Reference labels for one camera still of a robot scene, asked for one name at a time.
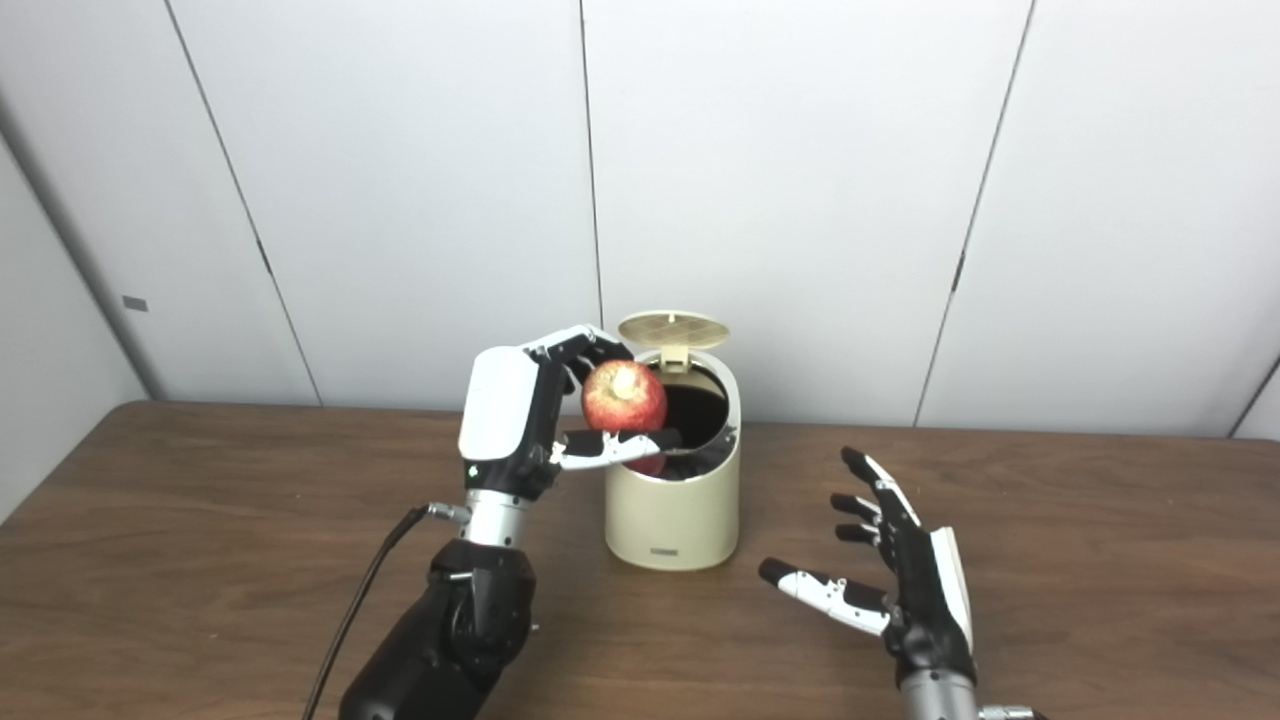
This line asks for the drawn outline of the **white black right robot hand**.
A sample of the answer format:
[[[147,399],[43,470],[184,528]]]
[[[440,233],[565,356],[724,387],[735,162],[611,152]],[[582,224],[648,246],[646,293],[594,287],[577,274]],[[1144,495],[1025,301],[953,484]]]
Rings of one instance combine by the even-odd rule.
[[[760,578],[783,594],[884,643],[896,680],[924,673],[977,684],[973,616],[955,532],[928,529],[902,487],[870,455],[845,446],[840,457],[873,493],[833,493],[832,509],[854,516],[838,541],[873,548],[896,580],[893,592],[780,559],[762,560]]]

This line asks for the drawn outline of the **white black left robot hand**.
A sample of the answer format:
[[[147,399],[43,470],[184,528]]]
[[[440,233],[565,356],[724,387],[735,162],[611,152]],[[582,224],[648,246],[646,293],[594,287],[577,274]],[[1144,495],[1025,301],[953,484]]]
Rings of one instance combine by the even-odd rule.
[[[626,345],[591,324],[572,325],[474,361],[460,429],[465,487],[538,500],[562,471],[608,468],[672,454],[675,428],[558,434],[563,398],[585,389],[608,360],[632,360]]]

